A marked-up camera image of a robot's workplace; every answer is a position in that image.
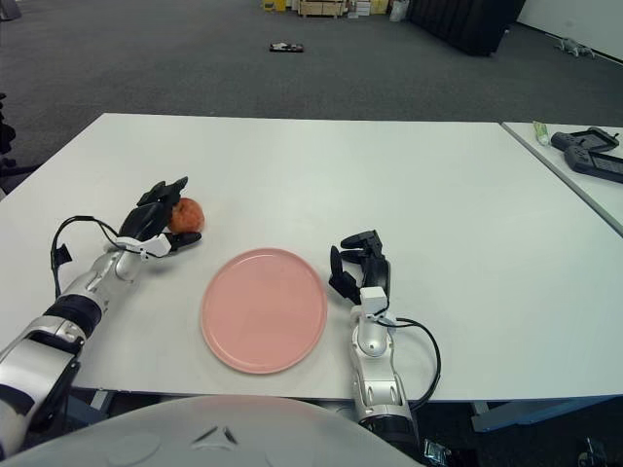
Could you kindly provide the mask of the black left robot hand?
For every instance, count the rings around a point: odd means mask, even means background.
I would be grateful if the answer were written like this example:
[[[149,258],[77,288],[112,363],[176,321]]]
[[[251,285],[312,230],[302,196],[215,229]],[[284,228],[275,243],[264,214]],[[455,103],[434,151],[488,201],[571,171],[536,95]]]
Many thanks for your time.
[[[161,181],[144,193],[116,235],[119,248],[137,253],[143,259],[162,258],[199,242],[202,234],[197,229],[188,233],[166,231],[173,207],[181,200],[181,191],[187,183],[187,176],[171,184]]]

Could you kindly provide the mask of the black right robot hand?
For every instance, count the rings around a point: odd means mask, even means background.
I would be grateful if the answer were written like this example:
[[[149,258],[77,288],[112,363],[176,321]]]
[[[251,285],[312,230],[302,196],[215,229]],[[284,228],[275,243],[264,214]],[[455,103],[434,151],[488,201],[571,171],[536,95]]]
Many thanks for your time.
[[[381,287],[389,299],[390,262],[383,253],[383,244],[376,230],[357,233],[343,239],[343,250],[335,245],[330,249],[329,285],[343,298],[355,305],[361,305],[361,292],[364,288]],[[359,265],[362,282],[343,269],[343,262]]]

